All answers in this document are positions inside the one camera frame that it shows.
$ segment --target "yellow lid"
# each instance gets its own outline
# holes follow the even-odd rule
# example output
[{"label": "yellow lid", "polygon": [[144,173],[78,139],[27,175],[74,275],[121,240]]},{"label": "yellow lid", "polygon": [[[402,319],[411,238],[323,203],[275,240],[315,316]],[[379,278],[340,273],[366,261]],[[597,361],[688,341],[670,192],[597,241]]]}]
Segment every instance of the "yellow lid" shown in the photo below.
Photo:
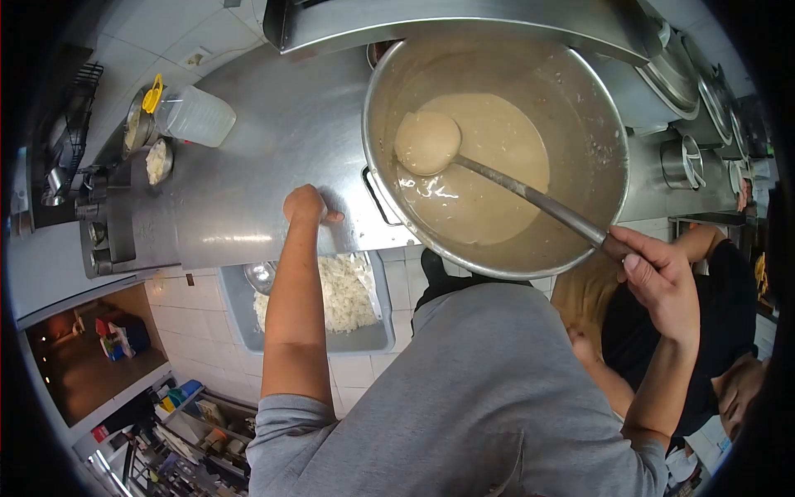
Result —
[{"label": "yellow lid", "polygon": [[160,103],[161,93],[163,93],[163,75],[158,72],[157,76],[154,77],[152,89],[146,92],[143,103],[141,104],[141,107],[147,114],[152,114],[155,108],[157,108],[157,105]]}]

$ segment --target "steel countertop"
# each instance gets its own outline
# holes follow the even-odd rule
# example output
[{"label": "steel countertop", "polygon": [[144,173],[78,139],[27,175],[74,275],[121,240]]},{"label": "steel countertop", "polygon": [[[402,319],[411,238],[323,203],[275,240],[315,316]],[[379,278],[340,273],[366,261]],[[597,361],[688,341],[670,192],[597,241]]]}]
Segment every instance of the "steel countertop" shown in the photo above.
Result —
[{"label": "steel countertop", "polygon": [[[175,210],[185,269],[279,259],[288,224],[284,198],[314,184],[342,223],[323,226],[319,254],[403,247],[419,241],[382,218],[362,179],[361,113],[371,70],[364,47],[301,61],[266,45],[214,71],[196,86],[227,101],[237,122],[217,149],[175,147],[164,190]],[[630,138],[630,187],[620,220],[733,209],[728,173],[704,155],[707,187],[665,185],[659,143],[665,132]]]}]

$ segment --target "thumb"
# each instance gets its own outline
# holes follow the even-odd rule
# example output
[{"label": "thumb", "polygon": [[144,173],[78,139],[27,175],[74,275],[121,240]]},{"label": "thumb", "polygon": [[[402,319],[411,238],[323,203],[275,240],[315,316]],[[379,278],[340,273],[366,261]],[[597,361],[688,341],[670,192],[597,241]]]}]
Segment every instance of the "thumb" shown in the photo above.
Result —
[{"label": "thumb", "polygon": [[657,300],[671,286],[648,261],[637,254],[628,254],[624,258],[626,279],[632,283],[633,291],[638,291],[640,301]]},{"label": "thumb", "polygon": [[345,219],[345,215],[340,211],[332,211],[329,209],[328,214],[326,214],[326,220],[333,223],[342,221],[343,219]]}]

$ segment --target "black wire rack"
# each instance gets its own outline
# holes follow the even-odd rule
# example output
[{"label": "black wire rack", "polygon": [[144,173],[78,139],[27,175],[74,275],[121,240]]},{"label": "black wire rack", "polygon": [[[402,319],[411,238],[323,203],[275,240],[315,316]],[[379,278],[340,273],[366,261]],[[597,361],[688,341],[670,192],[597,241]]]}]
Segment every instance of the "black wire rack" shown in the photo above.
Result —
[{"label": "black wire rack", "polygon": [[84,64],[64,90],[64,101],[68,103],[64,109],[64,116],[69,134],[69,144],[72,147],[72,161],[69,168],[70,182],[86,151],[91,108],[94,105],[99,78],[102,77],[104,71],[105,68],[101,64]]}]

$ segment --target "ladle handle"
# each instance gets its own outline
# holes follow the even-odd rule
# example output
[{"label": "ladle handle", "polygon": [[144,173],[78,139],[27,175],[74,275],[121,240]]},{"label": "ladle handle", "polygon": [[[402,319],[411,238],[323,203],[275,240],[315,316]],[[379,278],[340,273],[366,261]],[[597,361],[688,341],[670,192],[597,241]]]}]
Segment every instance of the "ladle handle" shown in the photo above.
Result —
[{"label": "ladle handle", "polygon": [[479,162],[467,159],[462,155],[456,155],[451,162],[478,173],[489,181],[493,181],[503,188],[519,195],[563,223],[563,225],[586,239],[592,246],[602,250],[619,264],[624,262],[624,258],[628,254],[637,254],[637,252],[632,250],[624,242],[618,241],[613,235],[606,233],[602,228],[596,226],[580,214],[577,214],[572,209],[554,200],[552,197],[539,192],[533,187],[516,181],[514,178],[502,174],[499,171],[495,171],[490,167],[486,167]]}]

